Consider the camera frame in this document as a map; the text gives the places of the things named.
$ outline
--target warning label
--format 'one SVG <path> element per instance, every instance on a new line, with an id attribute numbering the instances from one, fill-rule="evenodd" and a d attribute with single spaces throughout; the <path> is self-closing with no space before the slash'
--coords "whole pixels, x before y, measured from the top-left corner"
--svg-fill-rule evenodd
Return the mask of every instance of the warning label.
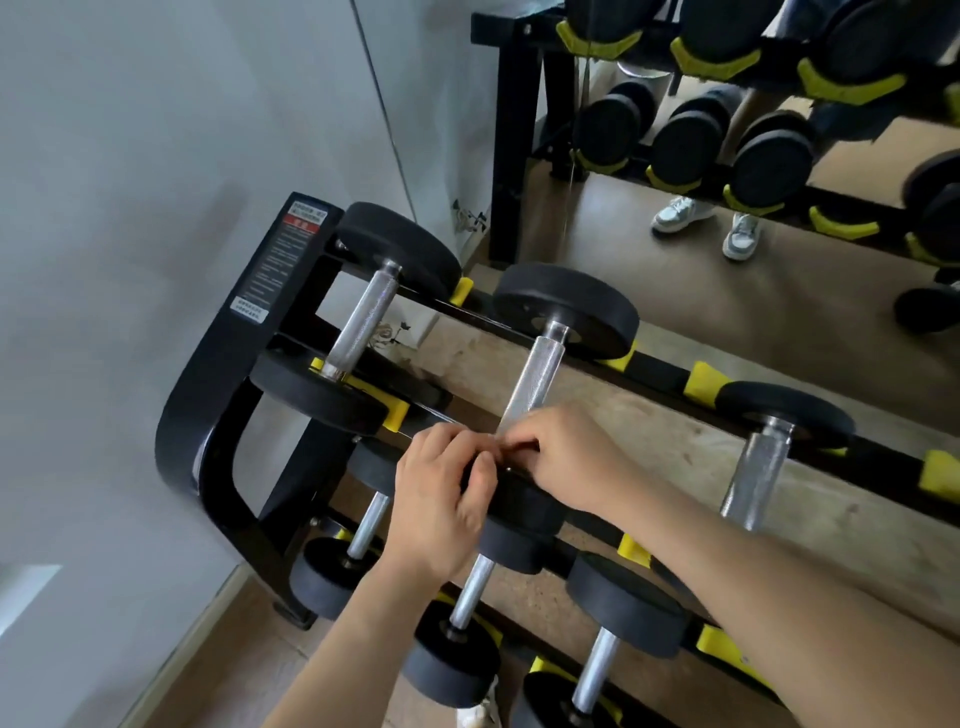
<path id="1" fill-rule="evenodd" d="M 290 274 L 303 257 L 310 238 L 326 219 L 321 207 L 295 202 L 283 215 L 274 236 L 230 302 L 230 310 L 262 324 Z"/>

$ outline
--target hand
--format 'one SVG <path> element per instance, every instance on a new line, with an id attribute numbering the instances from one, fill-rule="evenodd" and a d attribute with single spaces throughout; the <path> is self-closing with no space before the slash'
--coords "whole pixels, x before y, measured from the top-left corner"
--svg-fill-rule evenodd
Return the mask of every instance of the hand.
<path id="1" fill-rule="evenodd" d="M 615 509 L 641 478 L 639 466 L 583 410 L 544 407 L 501 436 L 504 454 L 560 502 L 596 515 Z"/>
<path id="2" fill-rule="evenodd" d="M 460 481 L 474 455 L 461 495 Z M 499 458 L 492 435 L 463 425 L 418 432 L 396 464 L 394 513 L 381 561 L 428 576 L 437 588 L 452 578 L 480 539 Z"/>

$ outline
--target forearm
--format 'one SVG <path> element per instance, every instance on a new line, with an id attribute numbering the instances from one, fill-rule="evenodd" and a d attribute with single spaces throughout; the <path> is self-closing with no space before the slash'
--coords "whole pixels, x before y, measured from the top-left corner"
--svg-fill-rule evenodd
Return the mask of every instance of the forearm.
<path id="1" fill-rule="evenodd" d="M 683 580 L 801 723 L 955 723 L 956 645 L 676 488 L 639 480 L 599 515 Z"/>
<path id="2" fill-rule="evenodd" d="M 379 728 L 417 622 L 439 585 L 381 560 L 264 728 Z"/>

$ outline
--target person's left hand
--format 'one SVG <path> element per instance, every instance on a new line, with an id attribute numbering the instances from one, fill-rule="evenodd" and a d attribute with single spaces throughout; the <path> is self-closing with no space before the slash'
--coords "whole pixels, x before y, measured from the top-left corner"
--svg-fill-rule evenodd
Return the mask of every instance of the person's left hand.
<path id="1" fill-rule="evenodd" d="M 474 455 L 461 495 L 460 481 Z M 499 459 L 492 435 L 463 425 L 418 432 L 396 464 L 394 513 L 381 561 L 428 575 L 438 587 L 452 578 L 480 539 Z"/>

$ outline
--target white sneaker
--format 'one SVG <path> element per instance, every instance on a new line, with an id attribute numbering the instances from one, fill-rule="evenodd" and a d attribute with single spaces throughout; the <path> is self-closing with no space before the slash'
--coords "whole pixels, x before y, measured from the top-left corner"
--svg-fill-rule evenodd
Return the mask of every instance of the white sneaker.
<path id="1" fill-rule="evenodd" d="M 493 678 L 493 684 L 487 691 L 487 697 L 483 699 L 480 705 L 474 705 L 472 708 L 457 709 L 457 728 L 502 728 L 500 722 L 500 711 L 496 707 L 497 678 Z"/>
<path id="2" fill-rule="evenodd" d="M 758 217 L 736 212 L 730 232 L 723 239 L 723 255 L 737 262 L 749 260 L 760 242 L 759 225 Z"/>
<path id="3" fill-rule="evenodd" d="M 668 206 L 654 216 L 651 225 L 655 231 L 679 232 L 690 223 L 712 217 L 714 210 L 715 207 L 708 203 L 698 202 L 689 197 L 675 197 Z"/>

